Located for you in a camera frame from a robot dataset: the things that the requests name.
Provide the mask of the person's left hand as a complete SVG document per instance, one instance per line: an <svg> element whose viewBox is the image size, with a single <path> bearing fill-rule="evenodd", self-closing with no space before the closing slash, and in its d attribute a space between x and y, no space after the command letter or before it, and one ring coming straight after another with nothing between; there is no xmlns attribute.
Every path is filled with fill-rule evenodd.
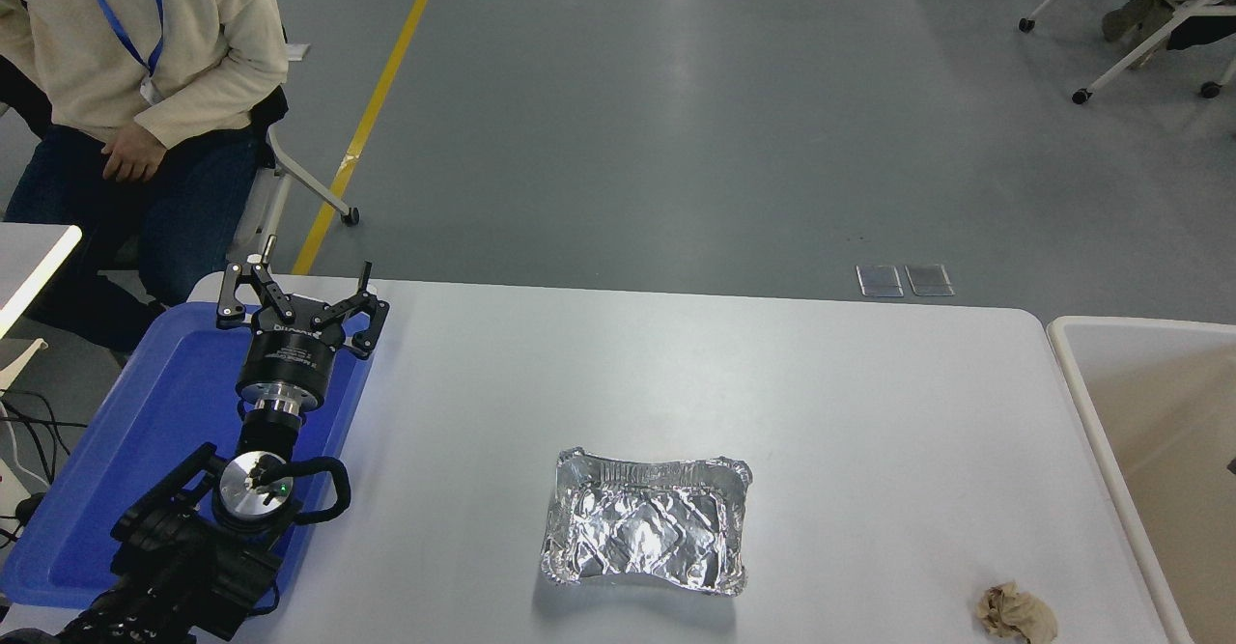
<svg viewBox="0 0 1236 644"><path fill-rule="evenodd" d="M150 182L167 153L168 148L148 129L129 122L117 130L110 142L104 143L103 178L112 182Z"/></svg>

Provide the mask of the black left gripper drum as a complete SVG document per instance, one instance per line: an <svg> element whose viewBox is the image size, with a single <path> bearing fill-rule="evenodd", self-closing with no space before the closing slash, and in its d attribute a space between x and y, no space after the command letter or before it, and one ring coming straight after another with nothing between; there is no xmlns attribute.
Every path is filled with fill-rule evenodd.
<svg viewBox="0 0 1236 644"><path fill-rule="evenodd" d="M334 358L344 345L340 323L313 324L326 302L293 299L295 319L282 323L273 307L257 310L251 320L253 339L239 373L239 396L257 399L274 384L299 391L303 399L323 399L328 393Z"/></svg>

